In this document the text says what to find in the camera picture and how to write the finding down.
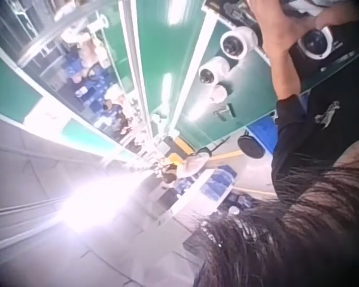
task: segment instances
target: yellow object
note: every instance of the yellow object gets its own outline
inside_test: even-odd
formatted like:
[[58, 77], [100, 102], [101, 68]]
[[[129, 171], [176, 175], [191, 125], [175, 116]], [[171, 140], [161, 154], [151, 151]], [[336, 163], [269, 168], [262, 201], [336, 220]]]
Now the yellow object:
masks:
[[169, 154], [168, 159], [176, 165], [179, 165], [184, 162], [184, 160], [176, 153]]
[[186, 153], [192, 154], [194, 150], [180, 137], [177, 137], [174, 142]]
[[227, 152], [225, 154], [218, 154], [218, 155], [215, 155], [211, 158], [209, 158], [209, 161], [210, 160], [223, 160], [225, 158], [229, 158], [229, 157], [237, 157], [239, 155], [242, 155], [243, 152], [239, 149], [237, 151], [231, 151], [231, 152]]

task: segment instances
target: camera lens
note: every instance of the camera lens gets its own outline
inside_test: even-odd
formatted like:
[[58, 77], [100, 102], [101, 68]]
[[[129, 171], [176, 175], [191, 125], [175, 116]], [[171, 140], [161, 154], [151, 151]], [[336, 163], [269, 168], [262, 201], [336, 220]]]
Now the camera lens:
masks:
[[223, 41], [223, 49], [231, 56], [239, 56], [244, 51], [244, 45], [237, 37], [228, 36]]
[[211, 84], [214, 82], [214, 74], [207, 69], [203, 69], [199, 73], [199, 79], [204, 84]]
[[302, 38], [302, 43], [308, 52], [315, 55], [322, 55], [328, 47], [325, 35], [318, 29], [309, 31]]

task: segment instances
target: green panel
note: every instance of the green panel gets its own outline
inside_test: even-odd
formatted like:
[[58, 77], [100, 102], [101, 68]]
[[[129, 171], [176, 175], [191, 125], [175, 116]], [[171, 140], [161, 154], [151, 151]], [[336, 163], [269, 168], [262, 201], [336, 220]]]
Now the green panel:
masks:
[[116, 143], [106, 141], [104, 138], [89, 130], [87, 127], [84, 127], [75, 119], [70, 120], [70, 122], [62, 130], [61, 135], [67, 141], [78, 146], [84, 146], [89, 150], [96, 149], [108, 152], [119, 146]]
[[126, 53], [118, 3], [112, 7], [104, 8], [99, 12], [105, 15], [109, 21], [109, 27], [104, 29], [108, 48], [112, 54], [115, 67], [120, 76], [120, 80], [122, 80], [125, 92], [129, 93], [134, 90], [134, 85], [129, 66], [129, 59], [127, 58]]
[[172, 74], [170, 112], [174, 112], [205, 18], [201, 11], [202, 0], [185, 1], [182, 20], [169, 25], [171, 5], [175, 2], [137, 0], [139, 43], [149, 112], [161, 103], [162, 81], [167, 73]]
[[[227, 30], [228, 28], [221, 23], [216, 25], [203, 56], [202, 64], [219, 51], [220, 38]], [[228, 120], [222, 122], [212, 112], [224, 105], [209, 105], [203, 116], [192, 123], [186, 116], [194, 104], [210, 89], [209, 86], [202, 84], [198, 77], [193, 81], [177, 129], [183, 134], [184, 139], [195, 148], [210, 144], [252, 123], [275, 107], [276, 96], [272, 87], [270, 68], [254, 51], [230, 71], [224, 82], [233, 90], [225, 103], [233, 105], [236, 118], [227, 117]]]
[[[37, 91], [0, 58], [0, 114], [22, 124], [41, 98]], [[118, 147], [119, 160], [129, 161], [136, 157], [116, 142], [107, 141], [73, 119], [65, 126], [61, 135], [67, 142], [86, 151], [105, 153], [115, 151]]]
[[89, 130], [75, 119], [71, 119], [61, 132], [61, 136], [68, 142], [82, 148], [85, 151], [95, 153], [117, 152], [115, 159], [131, 161], [136, 158], [132, 152], [124, 149], [116, 142], [107, 141], [97, 133]]
[[40, 99], [41, 95], [17, 76], [0, 58], [0, 114], [23, 123]]

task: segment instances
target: black round object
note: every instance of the black round object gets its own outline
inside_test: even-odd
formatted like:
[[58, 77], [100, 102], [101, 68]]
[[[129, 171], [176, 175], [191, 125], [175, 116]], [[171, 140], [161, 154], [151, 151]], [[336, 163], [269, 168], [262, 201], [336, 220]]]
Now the black round object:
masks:
[[263, 146], [261, 146], [255, 138], [249, 135], [240, 136], [238, 139], [238, 146], [245, 155], [251, 158], [262, 158], [265, 153]]
[[223, 50], [231, 56], [239, 56], [244, 51], [244, 45], [237, 37], [228, 36], [223, 41]]
[[200, 152], [207, 152], [210, 156], [212, 156], [212, 152], [209, 148], [207, 147], [203, 147], [203, 148], [200, 148], [198, 151], [197, 151], [197, 154], [200, 153]]
[[202, 83], [211, 84], [214, 82], [214, 74], [207, 69], [203, 69], [199, 73], [199, 79]]
[[328, 47], [325, 35], [318, 29], [311, 30], [303, 36], [302, 43], [308, 52], [315, 55], [322, 55]]

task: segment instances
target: dome camera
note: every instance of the dome camera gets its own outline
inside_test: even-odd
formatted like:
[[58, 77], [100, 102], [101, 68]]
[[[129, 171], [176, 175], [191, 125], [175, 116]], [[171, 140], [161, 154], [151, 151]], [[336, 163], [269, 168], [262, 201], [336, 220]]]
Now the dome camera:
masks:
[[198, 69], [198, 76], [202, 83], [214, 85], [219, 83], [229, 72], [230, 65], [224, 57], [213, 57]]
[[241, 60], [258, 46], [258, 36], [251, 28], [242, 26], [223, 34], [220, 45], [227, 57]]
[[221, 103], [226, 100], [228, 96], [226, 88], [222, 85], [215, 85], [210, 91], [209, 99], [212, 103]]
[[328, 27], [314, 29], [298, 40], [301, 51], [310, 59], [322, 60], [333, 50], [333, 35]]

